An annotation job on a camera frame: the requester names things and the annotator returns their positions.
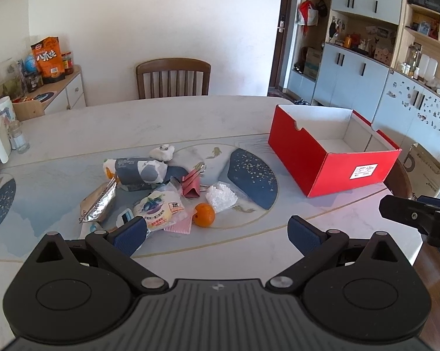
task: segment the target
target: brown door frame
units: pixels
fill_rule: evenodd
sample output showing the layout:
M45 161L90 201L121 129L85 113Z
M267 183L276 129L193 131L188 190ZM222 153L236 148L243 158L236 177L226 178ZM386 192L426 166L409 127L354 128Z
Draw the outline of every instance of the brown door frame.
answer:
M285 46L286 38L288 34L288 20L291 19L292 10L292 0L282 0L280 3L280 14L278 17L277 24L277 39L275 41L275 52L274 59L272 62L272 70L270 73L270 87L275 87L278 89L278 84L280 82L280 76L282 74L283 61L285 58ZM280 26L280 21L285 22L285 29L282 33L279 32L278 27Z

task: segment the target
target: white label on box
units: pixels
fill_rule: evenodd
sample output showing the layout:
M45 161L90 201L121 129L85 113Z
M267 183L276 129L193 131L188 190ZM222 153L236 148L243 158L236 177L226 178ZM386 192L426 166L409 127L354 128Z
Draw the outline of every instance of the white label on box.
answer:
M378 164L374 165L365 165L365 166L358 166L355 171L353 172L350 179L357 179L357 178L363 178L363 177L369 177L373 174L373 172L376 170L376 167Z

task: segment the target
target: red cardboard box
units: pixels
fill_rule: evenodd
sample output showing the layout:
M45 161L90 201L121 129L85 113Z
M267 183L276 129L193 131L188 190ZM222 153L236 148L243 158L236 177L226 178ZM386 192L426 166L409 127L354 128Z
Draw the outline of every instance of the red cardboard box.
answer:
M280 105L268 143L311 198L383 182L400 149L351 109Z

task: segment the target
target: orange fruit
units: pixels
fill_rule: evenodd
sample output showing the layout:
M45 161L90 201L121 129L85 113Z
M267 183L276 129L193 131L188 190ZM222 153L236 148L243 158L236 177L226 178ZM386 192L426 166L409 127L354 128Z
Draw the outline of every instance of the orange fruit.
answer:
M196 226L210 227L215 220L215 210L208 203L200 203L196 206L197 213L192 220Z

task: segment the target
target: blue globe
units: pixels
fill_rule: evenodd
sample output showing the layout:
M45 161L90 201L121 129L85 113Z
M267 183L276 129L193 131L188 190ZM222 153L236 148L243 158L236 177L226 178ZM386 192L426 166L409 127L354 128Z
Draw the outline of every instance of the blue globe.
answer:
M31 54L25 58L25 70L30 74L36 74L38 72L34 56Z

